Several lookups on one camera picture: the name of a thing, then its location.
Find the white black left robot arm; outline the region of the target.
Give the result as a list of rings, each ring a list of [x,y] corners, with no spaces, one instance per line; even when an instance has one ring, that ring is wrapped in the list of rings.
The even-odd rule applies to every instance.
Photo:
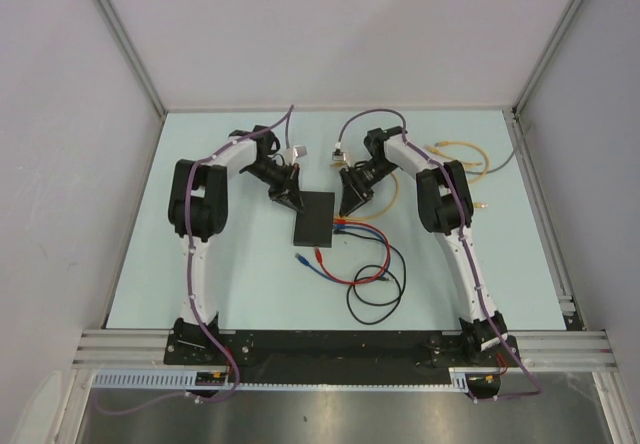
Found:
[[[291,160],[274,161],[272,156],[279,150],[273,128],[257,125],[251,131],[232,132],[212,155],[196,161],[181,159],[174,167],[168,220],[182,241],[187,286],[176,325],[194,331],[185,349],[199,363],[214,361],[221,351],[216,335],[219,310],[210,296],[207,257],[228,221],[229,181],[249,173],[268,186],[271,201],[296,212],[304,210],[300,166]]]

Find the black network switch box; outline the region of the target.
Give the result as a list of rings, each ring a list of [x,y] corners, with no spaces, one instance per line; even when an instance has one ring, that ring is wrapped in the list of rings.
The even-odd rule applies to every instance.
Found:
[[[297,247],[331,248],[335,194],[302,191],[303,211],[296,214],[293,244]]]

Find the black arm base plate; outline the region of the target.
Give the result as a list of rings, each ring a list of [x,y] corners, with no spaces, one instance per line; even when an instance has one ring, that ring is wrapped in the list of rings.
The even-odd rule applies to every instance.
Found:
[[[207,367],[200,384],[238,377],[243,385],[407,387],[453,383],[456,368],[480,377],[488,396],[516,368],[517,341],[473,348],[466,333],[442,331],[227,330],[176,321],[163,362]]]

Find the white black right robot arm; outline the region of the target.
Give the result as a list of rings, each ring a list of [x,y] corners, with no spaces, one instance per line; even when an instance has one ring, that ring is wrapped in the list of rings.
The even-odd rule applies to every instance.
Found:
[[[513,351],[508,329],[482,276],[472,239],[474,206],[463,165],[439,160],[393,127],[370,130],[364,138],[370,159],[340,171],[339,215],[347,217],[373,198],[373,187],[400,169],[415,180],[417,211],[424,229],[435,236],[449,264],[458,296],[461,352],[484,365],[497,349]]]

